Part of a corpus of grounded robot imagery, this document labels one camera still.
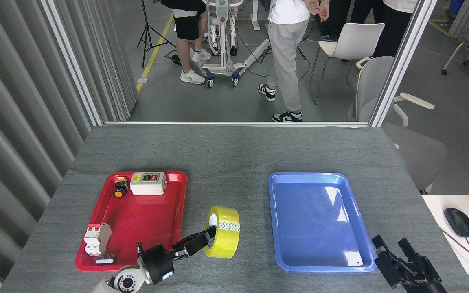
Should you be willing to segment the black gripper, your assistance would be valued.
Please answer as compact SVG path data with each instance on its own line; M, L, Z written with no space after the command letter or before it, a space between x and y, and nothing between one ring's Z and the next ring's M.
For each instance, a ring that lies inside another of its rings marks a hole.
M181 260L193 256L198 251L211 247L216 235L216 227L209 227L201 232L182 238L173 244L173 255L161 243L145 250L140 255L142 263L149 275L151 284L158 284L173 275L173 260Z
M428 257L416 253L406 238L398 241L398 245L408 258L407 264L388 249L380 235L373 237L372 243L377 254L375 264L390 287L402 285L407 293L447 293ZM411 274L408 268L418 275Z

